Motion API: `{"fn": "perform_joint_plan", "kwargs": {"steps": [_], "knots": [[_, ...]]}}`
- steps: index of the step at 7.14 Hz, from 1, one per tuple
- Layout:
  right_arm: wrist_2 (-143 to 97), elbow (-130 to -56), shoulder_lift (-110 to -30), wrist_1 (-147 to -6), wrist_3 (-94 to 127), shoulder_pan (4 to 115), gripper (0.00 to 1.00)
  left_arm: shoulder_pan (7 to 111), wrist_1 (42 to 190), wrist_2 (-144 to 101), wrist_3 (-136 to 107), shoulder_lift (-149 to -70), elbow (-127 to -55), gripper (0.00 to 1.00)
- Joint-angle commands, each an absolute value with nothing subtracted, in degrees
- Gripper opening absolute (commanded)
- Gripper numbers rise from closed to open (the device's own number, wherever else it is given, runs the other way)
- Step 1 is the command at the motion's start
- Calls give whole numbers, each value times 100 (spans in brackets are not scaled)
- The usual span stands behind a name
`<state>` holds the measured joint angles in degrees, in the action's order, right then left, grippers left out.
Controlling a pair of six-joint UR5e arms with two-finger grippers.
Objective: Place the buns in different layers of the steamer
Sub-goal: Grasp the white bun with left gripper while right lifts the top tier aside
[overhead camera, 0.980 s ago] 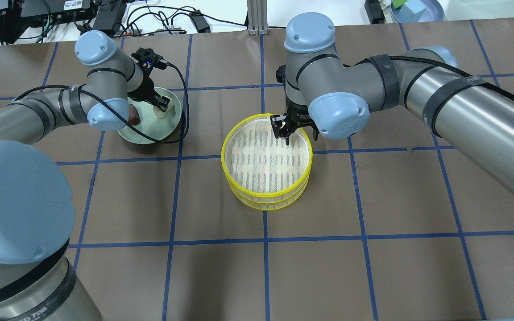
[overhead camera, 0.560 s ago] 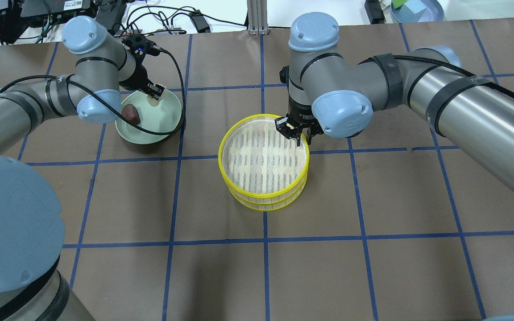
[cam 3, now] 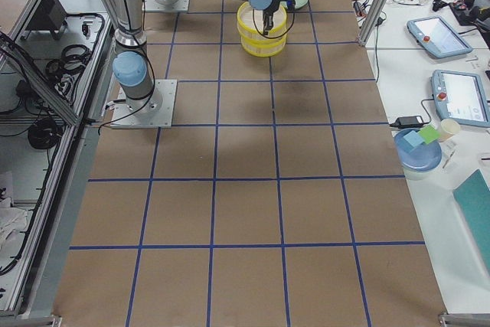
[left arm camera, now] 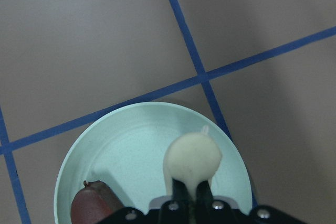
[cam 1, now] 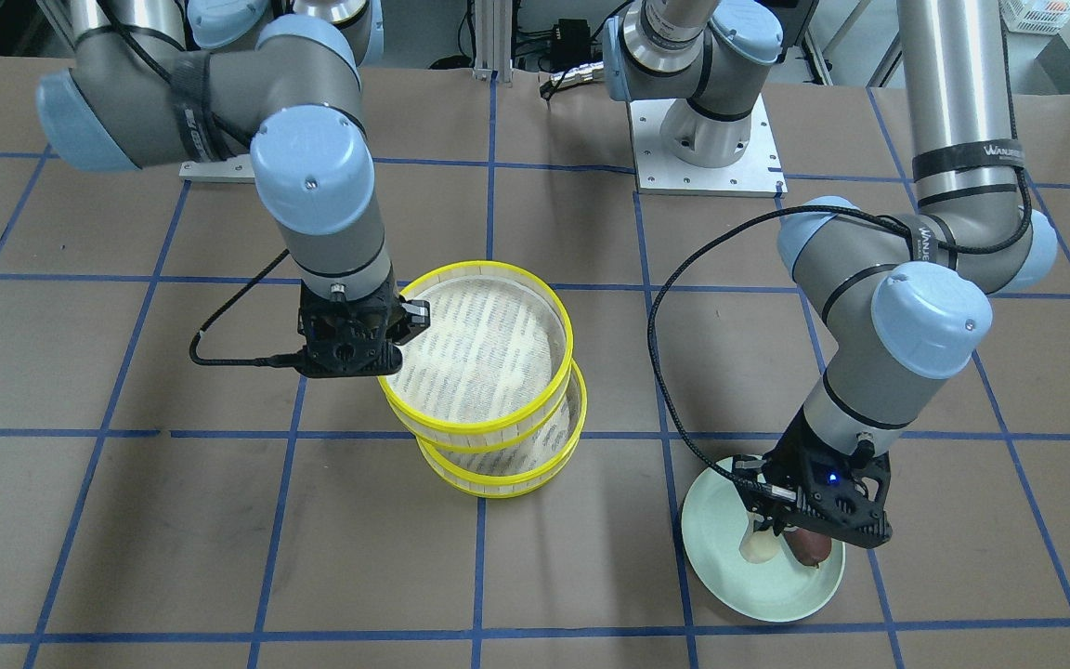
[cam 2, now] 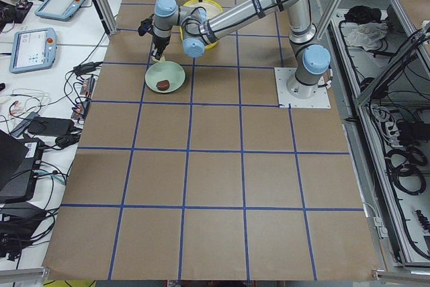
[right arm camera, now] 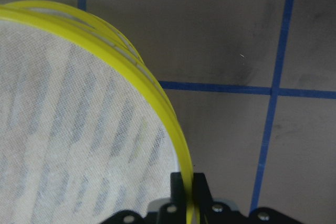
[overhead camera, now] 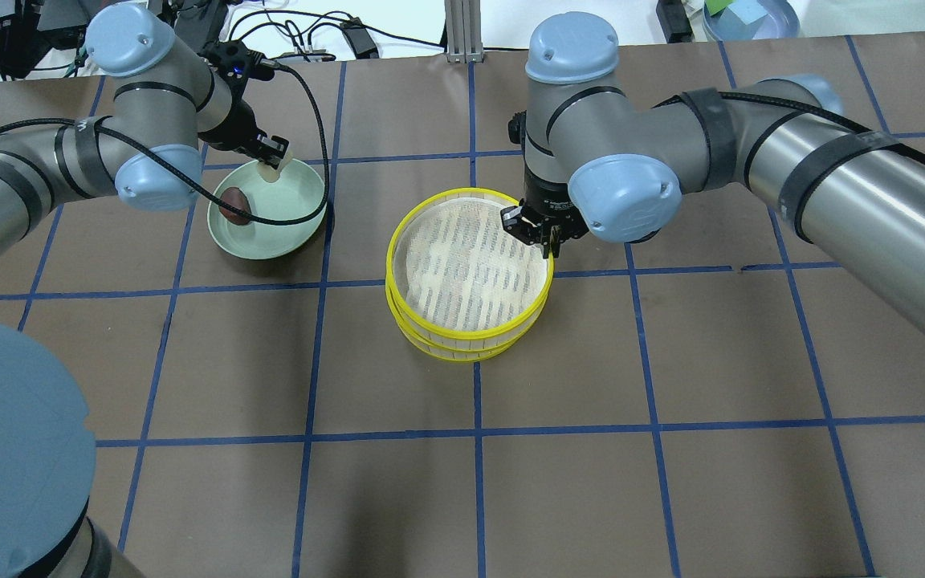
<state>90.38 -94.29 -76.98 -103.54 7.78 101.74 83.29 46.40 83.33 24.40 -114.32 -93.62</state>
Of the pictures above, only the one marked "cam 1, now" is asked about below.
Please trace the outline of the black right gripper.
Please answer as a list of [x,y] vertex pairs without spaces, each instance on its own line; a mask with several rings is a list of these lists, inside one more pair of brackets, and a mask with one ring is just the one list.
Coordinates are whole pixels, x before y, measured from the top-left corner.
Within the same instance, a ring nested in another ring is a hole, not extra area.
[[349,301],[327,299],[306,285],[300,292],[299,332],[307,339],[382,339],[398,347],[399,340],[419,337],[432,325],[432,306],[427,300],[404,299],[382,283],[368,297]]

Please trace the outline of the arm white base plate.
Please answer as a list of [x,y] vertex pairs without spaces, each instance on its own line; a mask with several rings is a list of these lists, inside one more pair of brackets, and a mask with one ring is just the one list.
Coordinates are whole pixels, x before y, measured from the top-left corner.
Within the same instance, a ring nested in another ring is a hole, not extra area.
[[684,100],[628,103],[637,191],[774,198],[789,193],[767,107],[735,122],[702,117]]
[[238,155],[221,162],[186,161],[179,166],[179,177],[188,182],[219,185],[253,185],[254,169],[249,155]]

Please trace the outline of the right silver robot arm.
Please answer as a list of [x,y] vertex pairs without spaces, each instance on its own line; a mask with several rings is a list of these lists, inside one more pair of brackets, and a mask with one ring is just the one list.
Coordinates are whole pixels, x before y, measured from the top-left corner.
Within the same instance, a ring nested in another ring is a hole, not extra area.
[[39,82],[48,145],[82,171],[249,156],[301,274],[296,354],[310,378],[386,376],[432,321],[399,297],[362,122],[377,1],[72,1],[75,64]]

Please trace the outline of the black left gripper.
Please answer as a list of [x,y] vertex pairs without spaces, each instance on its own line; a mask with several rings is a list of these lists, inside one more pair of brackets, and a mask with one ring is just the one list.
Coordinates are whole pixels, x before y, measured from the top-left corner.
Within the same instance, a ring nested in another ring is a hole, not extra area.
[[761,457],[739,454],[731,473],[752,532],[782,536],[786,528],[875,549],[891,541],[884,503],[891,467],[863,440],[856,453],[828,446],[801,413],[791,419],[775,448]]

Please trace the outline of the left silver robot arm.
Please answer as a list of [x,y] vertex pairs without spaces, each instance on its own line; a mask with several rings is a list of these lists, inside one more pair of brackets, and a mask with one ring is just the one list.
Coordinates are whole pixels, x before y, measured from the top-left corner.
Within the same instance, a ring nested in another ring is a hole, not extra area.
[[889,448],[992,326],[989,297],[1044,278],[1056,233],[1029,202],[994,1],[900,1],[916,209],[827,196],[781,209],[777,249],[837,352],[771,452],[729,466],[751,536],[892,536]]

